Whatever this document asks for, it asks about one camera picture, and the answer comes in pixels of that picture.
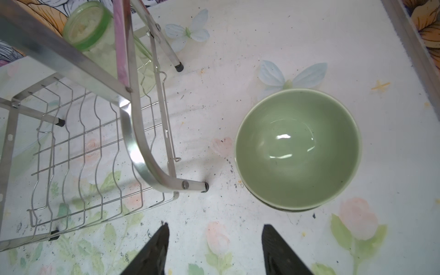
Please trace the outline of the light green ceramic bowl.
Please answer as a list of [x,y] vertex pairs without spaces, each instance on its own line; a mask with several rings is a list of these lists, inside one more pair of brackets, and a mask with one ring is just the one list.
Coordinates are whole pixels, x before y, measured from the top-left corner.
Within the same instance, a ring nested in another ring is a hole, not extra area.
[[241,180],[317,183],[327,192],[326,204],[355,176],[362,138],[353,116],[334,97],[287,89],[263,99],[244,117],[234,153]]

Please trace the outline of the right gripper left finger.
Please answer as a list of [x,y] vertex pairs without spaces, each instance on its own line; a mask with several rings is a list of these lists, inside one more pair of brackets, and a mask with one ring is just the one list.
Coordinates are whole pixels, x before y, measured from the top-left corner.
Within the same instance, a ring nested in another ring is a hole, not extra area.
[[121,275],[164,275],[169,236],[168,223],[164,223]]

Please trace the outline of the green glass tumbler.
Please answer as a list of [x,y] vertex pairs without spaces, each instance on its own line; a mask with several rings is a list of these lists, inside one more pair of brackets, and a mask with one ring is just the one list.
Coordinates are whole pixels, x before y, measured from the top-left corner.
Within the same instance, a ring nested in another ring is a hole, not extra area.
[[[89,1],[74,10],[63,38],[114,78],[118,77],[113,15],[101,2]],[[144,96],[156,86],[152,53],[137,37],[134,43],[139,90]]]

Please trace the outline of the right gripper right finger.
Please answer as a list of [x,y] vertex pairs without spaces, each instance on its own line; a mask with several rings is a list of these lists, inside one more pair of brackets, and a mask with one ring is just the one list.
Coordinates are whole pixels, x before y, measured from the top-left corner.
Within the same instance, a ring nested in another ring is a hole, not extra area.
[[313,275],[272,225],[264,225],[261,239],[267,275]]

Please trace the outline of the steel two-tier dish rack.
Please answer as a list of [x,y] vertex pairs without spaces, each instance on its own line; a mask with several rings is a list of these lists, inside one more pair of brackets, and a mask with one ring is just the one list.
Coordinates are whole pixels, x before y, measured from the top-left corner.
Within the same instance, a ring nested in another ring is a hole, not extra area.
[[[38,1],[1,2],[1,41],[38,72],[14,93],[1,77],[1,250],[152,209],[206,182],[177,177],[158,54],[183,64],[142,1],[114,1],[114,78],[63,38],[69,16]],[[152,53],[156,86],[139,90],[134,37]]]

